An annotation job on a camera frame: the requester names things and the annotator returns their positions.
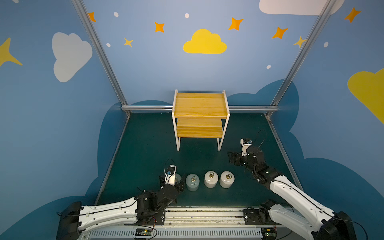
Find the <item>aluminium frame post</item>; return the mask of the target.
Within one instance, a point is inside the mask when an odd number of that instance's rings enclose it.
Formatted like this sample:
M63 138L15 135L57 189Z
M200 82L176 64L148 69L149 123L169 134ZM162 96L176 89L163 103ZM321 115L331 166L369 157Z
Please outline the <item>aluminium frame post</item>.
M292 67L290 68L287 76L285 77L283 83L281 84L279 90L277 91L270 107L274 107L277 110L269 110L267 111L267 118L270 119L274 112L278 111L278 105L280 101L282 100L284 94L288 90L290 84L292 83L294 77L296 76L297 72L299 71L301 65L305 61L305 58L307 57L308 53L310 52L312 46L314 45L316 39L320 35L321 31L323 30L324 26L326 25L329 17L332 15L332 10L337 3L336 0L326 1L322 11L320 12L317 20L315 21L315 24L313 25L311 31L309 32L309 35L307 36L307 41L304 42L304 45L301 47L301 50L298 53L298 56L296 57Z
M116 77L116 74L114 73L113 68L112 68L112 66L108 60L108 57L107 57L105 50L102 46L100 38L98 37L98 34L95 30L95 27L93 26L93 23L92 23L89 15L88 15L88 12L87 12L87 9L86 9L84 2L81 0L72 0L72 3L75 7L75 10L76 10L78 16L80 17L80 19L83 23L83 26L84 26L91 42L92 42L94 49L96 50L96 52L98 54L98 57L99 57L102 65L103 65L103 68L107 74L107 77L109 78L109 80L112 84L112 87L113 87L122 107L127 106L128 103L127 103L127 100L124 96L123 90L122 90L122 88L119 84L119 81Z

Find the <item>right controller board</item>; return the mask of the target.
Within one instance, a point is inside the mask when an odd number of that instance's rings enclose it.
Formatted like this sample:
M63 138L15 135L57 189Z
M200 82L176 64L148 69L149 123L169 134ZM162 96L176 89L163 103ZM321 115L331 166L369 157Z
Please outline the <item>right controller board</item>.
M272 228L262 228L261 229L262 240L276 240L277 239L277 230Z

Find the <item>wooden two-tier shelf white frame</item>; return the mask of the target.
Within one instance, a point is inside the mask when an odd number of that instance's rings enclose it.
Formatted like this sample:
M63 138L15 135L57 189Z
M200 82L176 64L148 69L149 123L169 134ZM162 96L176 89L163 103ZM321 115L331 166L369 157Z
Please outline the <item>wooden two-tier shelf white frame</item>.
M178 151L182 138L216 139L220 151L229 119L226 91L183 93L175 90L172 120Z

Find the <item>white tea canister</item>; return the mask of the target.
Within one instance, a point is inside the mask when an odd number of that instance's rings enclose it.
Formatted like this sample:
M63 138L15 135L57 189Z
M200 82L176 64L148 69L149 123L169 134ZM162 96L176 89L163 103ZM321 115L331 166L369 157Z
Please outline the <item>white tea canister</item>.
M219 183L221 187L228 189L233 185L234 182L235 182L235 176L232 172L229 172L229 171L222 172L219 179Z
M207 188L214 188L219 181L218 174L214 171L208 171L204 177L204 184Z

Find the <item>left aluminium frame post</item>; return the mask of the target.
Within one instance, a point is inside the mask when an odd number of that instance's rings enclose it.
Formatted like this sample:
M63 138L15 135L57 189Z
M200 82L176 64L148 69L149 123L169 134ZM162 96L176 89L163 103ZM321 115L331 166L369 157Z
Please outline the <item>left aluminium frame post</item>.
M107 74L107 77L109 78L109 80L112 84L112 87L113 87L122 107L127 106L128 103L127 103L127 100L124 96L123 90L122 90L122 88L119 84L119 81L116 77L116 74L114 73L113 68L112 68L112 66L108 60L108 57L107 57L105 50L102 46L100 38L98 37L98 34L95 30L95 27L93 26L93 23L92 23L89 15L88 15L88 12L87 12L87 9L86 9L84 2L81 0L72 0L72 3L75 7L75 10L76 10L78 16L80 17L80 19L83 23L83 26L84 26L91 42L92 42L94 49L96 50L96 52L98 54L98 57L99 57L102 65L103 65L103 68Z

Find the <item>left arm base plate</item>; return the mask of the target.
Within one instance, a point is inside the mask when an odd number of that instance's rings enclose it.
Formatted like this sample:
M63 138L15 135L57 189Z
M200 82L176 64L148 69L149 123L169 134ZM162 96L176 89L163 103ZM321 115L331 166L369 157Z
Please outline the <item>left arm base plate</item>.
M134 224L125 224L125 226L128 225L143 225L143 226L163 226L165 223L165 217L166 217L166 211L160 211L153 213L152 215L148 217L142 217Z

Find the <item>controller board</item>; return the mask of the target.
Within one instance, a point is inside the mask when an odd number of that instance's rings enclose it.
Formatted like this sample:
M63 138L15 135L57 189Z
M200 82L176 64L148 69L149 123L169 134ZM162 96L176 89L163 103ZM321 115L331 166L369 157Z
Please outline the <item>controller board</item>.
M277 239L277 230L272 228L262 228L261 229L262 240L276 240Z
M134 239L135 240L147 240L153 236L154 232L148 228L137 228L135 229Z

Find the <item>left controller board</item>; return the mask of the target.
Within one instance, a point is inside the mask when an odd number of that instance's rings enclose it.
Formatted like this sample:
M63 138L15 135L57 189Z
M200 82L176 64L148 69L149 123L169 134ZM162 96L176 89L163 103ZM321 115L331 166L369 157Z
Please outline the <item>left controller board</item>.
M137 228L135 229L134 239L135 240L147 240L153 236L154 232L148 228Z

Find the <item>rear aluminium frame bar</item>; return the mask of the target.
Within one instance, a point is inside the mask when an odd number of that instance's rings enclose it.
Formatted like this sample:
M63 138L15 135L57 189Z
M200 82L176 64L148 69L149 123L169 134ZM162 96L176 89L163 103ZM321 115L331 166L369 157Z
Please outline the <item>rear aluminium frame bar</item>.
M123 111L172 111L173 106L123 105ZM230 112L277 112L278 106L229 106Z

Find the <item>right aluminium frame post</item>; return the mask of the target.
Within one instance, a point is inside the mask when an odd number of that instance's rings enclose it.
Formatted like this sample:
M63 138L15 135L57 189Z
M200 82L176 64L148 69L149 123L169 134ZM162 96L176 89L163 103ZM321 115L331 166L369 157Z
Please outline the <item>right aluminium frame post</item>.
M312 46L314 45L316 39L320 35L321 31L323 30L324 26L326 25L329 17L332 15L332 10L337 3L336 0L326 1L322 11L320 12L317 20L315 21L315 24L313 25L311 31L309 32L309 35L307 36L307 41L304 42L304 45L301 47L301 50L298 53L298 56L296 57L292 67L290 68L287 76L285 77L283 83L281 84L279 90L277 91L270 107L274 107L277 110L269 110L267 111L267 118L270 119L274 112L278 111L278 105L280 101L282 100L284 94L288 90L290 84L292 83L294 77L296 76L297 72L299 71L301 65L305 61L305 58L307 57L308 53L310 52Z

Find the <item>grey-blue tea canister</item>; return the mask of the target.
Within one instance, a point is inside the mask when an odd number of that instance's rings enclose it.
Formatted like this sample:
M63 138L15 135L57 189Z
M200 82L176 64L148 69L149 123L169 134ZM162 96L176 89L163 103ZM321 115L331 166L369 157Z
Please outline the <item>grey-blue tea canister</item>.
M196 174L190 174L186 177L187 189L191 192L195 192L199 189L200 178Z
M181 184L181 176L179 174L175 174L175 185L179 186Z

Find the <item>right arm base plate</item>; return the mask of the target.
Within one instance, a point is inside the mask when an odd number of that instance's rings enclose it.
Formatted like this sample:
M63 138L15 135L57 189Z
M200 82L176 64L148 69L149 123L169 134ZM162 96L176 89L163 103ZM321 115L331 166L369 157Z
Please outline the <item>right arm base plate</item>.
M261 208L246 208L242 210L244 215L245 224L247 226L256 226L256 225L279 225L272 220L269 209Z

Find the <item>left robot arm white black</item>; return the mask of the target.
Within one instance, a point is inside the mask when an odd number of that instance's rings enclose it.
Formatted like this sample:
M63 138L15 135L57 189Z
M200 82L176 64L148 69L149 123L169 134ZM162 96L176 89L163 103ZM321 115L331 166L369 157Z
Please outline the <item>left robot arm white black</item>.
M117 203L83 206L80 201L74 202L58 213L60 221L56 239L77 240L81 234L117 224L146 225L156 215L164 215L184 187L185 177L179 178L174 185L164 184L158 192L142 192Z

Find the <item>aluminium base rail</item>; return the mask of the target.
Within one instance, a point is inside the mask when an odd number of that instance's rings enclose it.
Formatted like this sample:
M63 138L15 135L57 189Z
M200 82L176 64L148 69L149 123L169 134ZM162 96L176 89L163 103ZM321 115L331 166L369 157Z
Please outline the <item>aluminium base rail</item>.
M295 209L284 208L298 213ZM163 226L117 224L81 234L79 239L134 240L137 228L148 228L154 232L148 240L261 240L262 228L276 229L276 240L291 237L304 239L281 224L247 226L242 212L244 209L246 207L168 208Z

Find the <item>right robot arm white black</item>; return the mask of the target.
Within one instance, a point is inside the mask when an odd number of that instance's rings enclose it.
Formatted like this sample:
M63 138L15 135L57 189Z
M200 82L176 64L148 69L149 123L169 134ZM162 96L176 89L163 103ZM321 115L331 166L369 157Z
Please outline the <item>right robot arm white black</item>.
M286 176L267 165L264 153L250 146L246 154L228 152L230 163L243 166L255 180L268 190L279 195L297 214L286 210L274 201L268 201L259 208L271 221L281 224L306 240L355 240L353 221L344 212L334 212L320 204L296 187Z

